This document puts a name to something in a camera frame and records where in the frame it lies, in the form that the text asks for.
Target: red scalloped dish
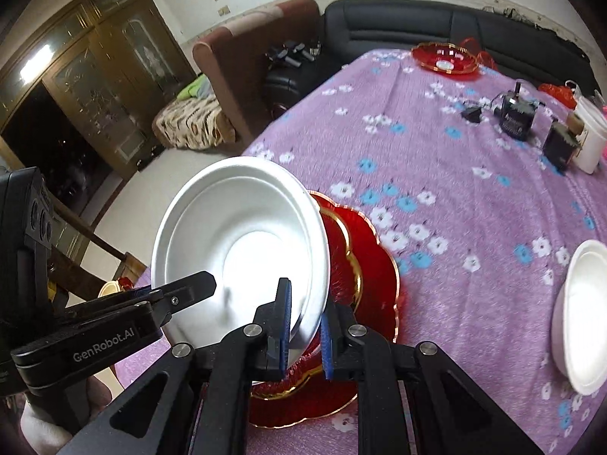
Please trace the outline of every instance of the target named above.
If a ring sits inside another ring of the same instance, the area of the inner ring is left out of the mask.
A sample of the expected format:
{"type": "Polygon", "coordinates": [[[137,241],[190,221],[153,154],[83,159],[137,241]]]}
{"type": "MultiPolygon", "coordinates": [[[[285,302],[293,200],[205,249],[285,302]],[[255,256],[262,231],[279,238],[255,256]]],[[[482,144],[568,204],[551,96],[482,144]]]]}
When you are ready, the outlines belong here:
{"type": "MultiPolygon", "coordinates": [[[[354,302],[359,323],[367,325],[389,340],[396,340],[400,279],[394,259],[379,244],[371,222],[361,213],[335,204],[321,193],[311,191],[321,207],[331,248],[330,292],[340,302],[354,302]],[[347,257],[348,247],[353,259],[347,257]],[[356,294],[356,266],[359,265],[360,288],[356,294]]],[[[283,428],[306,419],[329,416],[356,398],[355,382],[330,382],[322,374],[318,334],[302,358],[291,368],[281,393],[253,391],[249,421],[264,428],[283,428]]]]}
{"type": "Polygon", "coordinates": [[[478,68],[473,54],[449,43],[422,43],[411,55],[424,68],[450,75],[469,74],[478,68]]]}

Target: brown armchair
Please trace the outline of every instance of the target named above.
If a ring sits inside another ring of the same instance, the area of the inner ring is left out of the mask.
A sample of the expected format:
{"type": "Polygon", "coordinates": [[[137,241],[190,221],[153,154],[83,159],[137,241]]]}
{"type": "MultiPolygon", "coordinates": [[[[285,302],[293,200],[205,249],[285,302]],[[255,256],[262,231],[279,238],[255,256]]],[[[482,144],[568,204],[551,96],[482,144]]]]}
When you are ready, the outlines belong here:
{"type": "Polygon", "coordinates": [[[285,41],[315,38],[320,13],[314,0],[289,0],[226,22],[201,38],[192,50],[200,71],[209,77],[243,150],[271,121],[262,100],[268,71],[266,51],[285,41]]]}

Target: purple tablecloth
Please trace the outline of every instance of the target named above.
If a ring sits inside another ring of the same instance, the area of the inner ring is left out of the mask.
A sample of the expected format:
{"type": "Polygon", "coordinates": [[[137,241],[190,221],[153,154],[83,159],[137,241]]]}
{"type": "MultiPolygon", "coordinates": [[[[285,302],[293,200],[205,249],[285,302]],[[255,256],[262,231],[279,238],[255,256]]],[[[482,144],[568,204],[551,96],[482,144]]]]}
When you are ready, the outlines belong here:
{"type": "MultiPolygon", "coordinates": [[[[487,68],[458,82],[410,53],[373,51],[270,125],[245,154],[285,166],[308,189],[359,207],[398,263],[407,299],[400,343],[438,343],[545,453],[566,454],[605,396],[576,394],[550,356],[550,320],[570,255],[606,241],[607,177],[560,175],[542,156],[548,104],[529,142],[459,114],[514,87],[487,68]]],[[[129,383],[168,347],[118,365],[129,383]]],[[[284,430],[250,431],[250,454],[357,453],[356,403],[284,430]]]]}

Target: ceiling light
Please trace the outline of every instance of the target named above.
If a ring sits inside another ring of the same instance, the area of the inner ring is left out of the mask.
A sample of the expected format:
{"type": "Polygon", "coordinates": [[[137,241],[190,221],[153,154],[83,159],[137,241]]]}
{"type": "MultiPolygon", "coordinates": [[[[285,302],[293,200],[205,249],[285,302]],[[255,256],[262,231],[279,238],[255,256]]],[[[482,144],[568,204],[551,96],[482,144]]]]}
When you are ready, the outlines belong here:
{"type": "Polygon", "coordinates": [[[27,63],[21,68],[21,78],[25,83],[30,83],[40,75],[53,59],[53,52],[50,45],[44,45],[27,63]]]}

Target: white bowl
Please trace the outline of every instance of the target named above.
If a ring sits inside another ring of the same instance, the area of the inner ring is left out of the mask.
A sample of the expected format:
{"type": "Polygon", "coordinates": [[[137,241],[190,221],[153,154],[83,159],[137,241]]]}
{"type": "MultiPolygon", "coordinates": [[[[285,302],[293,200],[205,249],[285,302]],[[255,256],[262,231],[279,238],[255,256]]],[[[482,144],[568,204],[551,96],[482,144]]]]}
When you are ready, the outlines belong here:
{"type": "Polygon", "coordinates": [[[154,243],[152,286],[207,270],[215,295],[176,313],[171,343],[219,342],[274,300],[278,279],[292,283],[289,366],[308,347],[329,291],[329,246],[319,208],[284,168],[263,159],[217,162],[171,202],[154,243]]]}
{"type": "Polygon", "coordinates": [[[552,314],[552,357],[582,395],[607,379],[607,247],[578,246],[552,314]]]}

